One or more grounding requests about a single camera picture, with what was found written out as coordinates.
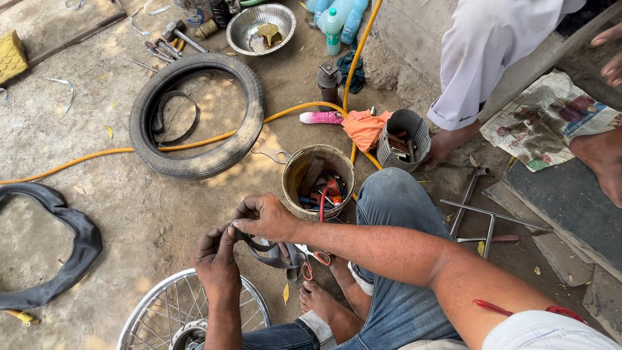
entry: rubber strip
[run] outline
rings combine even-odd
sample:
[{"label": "rubber strip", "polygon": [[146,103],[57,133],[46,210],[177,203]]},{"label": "rubber strip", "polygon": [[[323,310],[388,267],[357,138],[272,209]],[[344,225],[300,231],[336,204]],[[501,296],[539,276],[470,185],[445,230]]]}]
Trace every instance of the rubber strip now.
[{"label": "rubber strip", "polygon": [[298,252],[296,252],[296,247],[291,243],[286,243],[287,250],[289,251],[289,256],[292,259],[292,263],[286,263],[279,258],[266,258],[262,257],[257,252],[268,252],[272,248],[278,246],[278,243],[273,243],[270,245],[261,245],[255,241],[253,241],[249,235],[240,231],[239,229],[235,229],[236,238],[238,240],[243,240],[248,244],[248,251],[251,252],[251,255],[259,260],[262,263],[265,263],[268,266],[274,268],[282,268],[285,270],[285,274],[287,275],[287,279],[291,282],[296,282],[298,279],[298,275],[300,274],[300,259],[298,258]]},{"label": "rubber strip", "polygon": [[0,210],[13,196],[32,198],[50,215],[65,224],[73,233],[72,254],[51,280],[22,291],[0,292],[0,310],[23,310],[41,307],[73,287],[103,250],[101,233],[82,212],[67,207],[65,198],[55,189],[22,182],[0,187]]},{"label": "rubber strip", "polygon": [[151,123],[151,130],[155,134],[161,135],[164,133],[164,106],[171,98],[175,96],[181,96],[181,97],[188,98],[190,101],[192,101],[192,103],[195,104],[195,119],[192,122],[192,125],[190,125],[190,128],[186,130],[186,132],[182,136],[179,136],[178,138],[171,140],[171,141],[156,142],[155,143],[156,147],[177,146],[178,144],[184,142],[197,129],[198,122],[201,120],[201,108],[198,107],[195,100],[193,100],[190,96],[186,95],[185,93],[181,91],[170,91],[170,92],[165,93],[164,96],[162,96],[162,98],[160,99],[160,104],[158,105],[158,109],[157,109],[157,116]]}]

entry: spoked wheel rim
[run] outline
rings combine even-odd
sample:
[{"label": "spoked wheel rim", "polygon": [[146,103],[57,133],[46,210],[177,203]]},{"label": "spoked wheel rim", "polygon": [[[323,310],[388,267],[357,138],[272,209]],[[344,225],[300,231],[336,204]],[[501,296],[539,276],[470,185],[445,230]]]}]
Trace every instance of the spoked wheel rim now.
[{"label": "spoked wheel rim", "polygon": [[[240,293],[242,331],[272,325],[264,298],[244,276]],[[126,322],[117,350],[194,350],[205,339],[209,301],[193,268],[158,283]]]}]

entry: metal bowl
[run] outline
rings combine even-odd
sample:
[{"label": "metal bowl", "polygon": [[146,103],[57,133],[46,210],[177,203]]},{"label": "metal bowl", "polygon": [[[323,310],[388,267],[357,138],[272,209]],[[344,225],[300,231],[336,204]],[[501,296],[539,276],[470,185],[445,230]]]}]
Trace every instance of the metal bowl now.
[{"label": "metal bowl", "polygon": [[[254,50],[251,47],[251,40],[257,38],[257,28],[265,23],[277,26],[283,41],[267,50]],[[294,36],[294,29],[296,29],[296,17],[292,10],[281,4],[261,4],[243,10],[229,22],[227,41],[240,54],[262,56],[283,47]]]}]

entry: hand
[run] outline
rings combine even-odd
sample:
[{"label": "hand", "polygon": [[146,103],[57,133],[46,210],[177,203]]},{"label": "hand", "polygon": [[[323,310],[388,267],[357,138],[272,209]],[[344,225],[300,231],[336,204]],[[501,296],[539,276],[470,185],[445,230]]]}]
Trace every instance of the hand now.
[{"label": "hand", "polygon": [[244,197],[235,209],[233,220],[233,225],[245,234],[273,242],[291,242],[303,221],[273,194]]},{"label": "hand", "polygon": [[[622,23],[598,34],[592,40],[592,46],[601,46],[606,42],[611,42],[622,38]],[[607,80],[607,84],[617,87],[622,83],[622,50],[615,55],[603,69],[600,74]]]},{"label": "hand", "polygon": [[210,303],[239,298],[242,290],[238,264],[233,256],[234,235],[235,229],[229,224],[214,227],[201,235],[190,258]]}]

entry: concrete floor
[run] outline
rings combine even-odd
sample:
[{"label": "concrete floor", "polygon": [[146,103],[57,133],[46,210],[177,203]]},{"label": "concrete floor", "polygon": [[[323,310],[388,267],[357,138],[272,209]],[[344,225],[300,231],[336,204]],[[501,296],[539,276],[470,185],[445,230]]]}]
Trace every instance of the concrete floor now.
[{"label": "concrete floor", "polygon": [[[156,1],[152,6],[167,3]],[[269,57],[237,56],[259,76],[266,93],[266,116],[302,102],[318,100],[315,85],[318,65],[326,60],[324,40],[305,22],[311,14],[296,1],[283,1],[296,14],[299,26],[294,38]],[[143,5],[138,0],[123,1],[128,13]],[[162,66],[143,46],[155,40],[165,24],[178,17],[171,9],[149,17],[143,12],[137,25],[153,32],[140,36],[125,19],[81,44],[54,55],[8,86],[11,102],[0,109],[4,137],[0,140],[0,179],[17,179],[38,174],[84,154],[108,148],[129,146],[128,116],[134,99],[149,80],[150,71],[128,62],[133,58],[149,65]],[[62,30],[58,23],[56,30]],[[232,52],[223,31],[202,42],[212,52]],[[187,47],[186,54],[194,53]],[[71,81],[76,97],[64,114],[69,92],[66,86],[42,80],[42,77]],[[214,73],[188,82],[188,92],[202,108],[202,124],[192,140],[202,140],[227,132],[239,124],[243,105],[237,82]],[[434,99],[430,83],[421,81],[414,95],[415,110],[425,114]],[[363,110],[375,105],[377,110],[396,110],[404,102],[394,93],[364,88],[350,95],[349,108]],[[179,112],[167,116],[175,133],[179,125],[188,125],[188,103],[170,102]],[[113,131],[108,138],[104,125]],[[331,144],[346,154],[350,139],[340,126],[301,125],[297,113],[265,125],[263,138],[269,146],[293,153],[315,143]],[[493,176],[478,185],[478,192],[501,178],[509,155],[494,149],[477,136],[447,159],[449,164],[465,165],[472,153]],[[48,305],[31,310],[42,324],[25,328],[16,319],[0,315],[4,342],[10,349],[114,349],[119,332],[138,301],[157,282],[188,268],[188,256],[199,234],[220,222],[229,221],[233,208],[249,194],[273,192],[281,199],[283,165],[261,154],[249,153],[229,171],[206,181],[176,179],[151,171],[132,153],[114,154],[77,164],[40,180],[60,191],[71,207],[88,215],[100,228],[104,250],[87,276],[71,290]],[[359,154],[355,163],[356,188],[373,173],[375,167]],[[430,195],[439,199],[457,199],[468,171],[437,168],[427,174],[414,173]],[[80,187],[85,194],[79,193]],[[498,206],[475,195],[472,202],[485,209],[502,212]],[[447,213],[454,210],[443,207]],[[354,222],[354,207],[340,217]],[[487,219],[467,215],[464,230],[476,236],[487,228]],[[559,302],[589,315],[580,302],[584,288],[562,288],[544,257],[535,248],[531,234],[523,227],[499,223],[500,230],[520,234],[519,244],[497,244],[491,260],[521,278],[535,284]],[[19,198],[0,212],[0,289],[18,290],[53,277],[70,253],[71,233],[53,218],[44,215],[32,201]],[[302,314],[296,302],[296,286],[290,284],[290,302],[284,306],[283,271],[261,265],[242,246],[236,247],[241,273],[264,295],[275,324],[290,321]],[[533,273],[538,265],[542,275]],[[343,297],[327,269],[316,269],[316,278],[341,301]]]}]

